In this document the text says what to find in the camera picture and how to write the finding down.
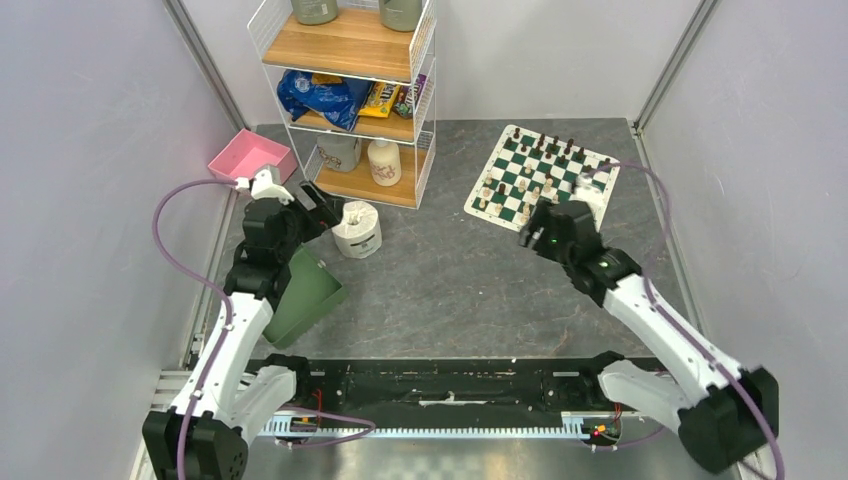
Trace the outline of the green white chess board mat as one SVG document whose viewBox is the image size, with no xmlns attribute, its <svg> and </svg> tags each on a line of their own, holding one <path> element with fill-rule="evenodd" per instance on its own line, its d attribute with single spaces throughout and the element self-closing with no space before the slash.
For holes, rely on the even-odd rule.
<svg viewBox="0 0 848 480">
<path fill-rule="evenodd" d="M 512 231 L 529 220 L 541 199 L 569 201 L 577 177 L 587 174 L 604 194 L 605 205 L 592 210 L 600 226 L 614 189 L 619 160 L 562 139 L 508 125 L 497 140 L 464 211 Z"/>
</svg>

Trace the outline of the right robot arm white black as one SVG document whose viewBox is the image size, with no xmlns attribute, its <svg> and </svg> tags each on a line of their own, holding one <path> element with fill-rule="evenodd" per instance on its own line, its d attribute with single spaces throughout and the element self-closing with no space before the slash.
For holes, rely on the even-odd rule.
<svg viewBox="0 0 848 480">
<path fill-rule="evenodd" d="M 706 340 L 657 293 L 637 262 L 604 245 L 587 203 L 541 199 L 519 243 L 560 264 L 575 289 L 635 333 L 668 373 L 662 378 L 605 352 L 577 382 L 585 406 L 634 408 L 675 433 L 695 463 L 713 474 L 768 447 L 776 478 L 784 478 L 776 378 L 763 367 L 745 368 Z"/>
</svg>

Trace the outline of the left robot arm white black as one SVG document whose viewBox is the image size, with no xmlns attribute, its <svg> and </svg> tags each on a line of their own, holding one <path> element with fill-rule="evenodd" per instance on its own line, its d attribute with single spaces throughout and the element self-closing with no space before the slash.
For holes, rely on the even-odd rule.
<svg viewBox="0 0 848 480">
<path fill-rule="evenodd" d="M 222 286 L 180 264 L 164 247 L 159 223 L 152 223 L 158 249 L 175 268 L 207 286 L 221 300 L 208 344 L 184 387 L 163 411 L 148 413 L 142 437 L 158 479 L 240 479 L 249 448 L 284 403 L 307 405 L 314 383 L 303 357 L 268 360 L 246 389 L 241 379 L 259 337 L 276 313 L 292 279 L 289 263 L 305 243 L 343 219 L 344 198 L 311 181 L 300 183 L 314 202 L 306 208 L 285 187 L 257 180 L 227 180 L 248 190 L 245 238 Z"/>
</svg>

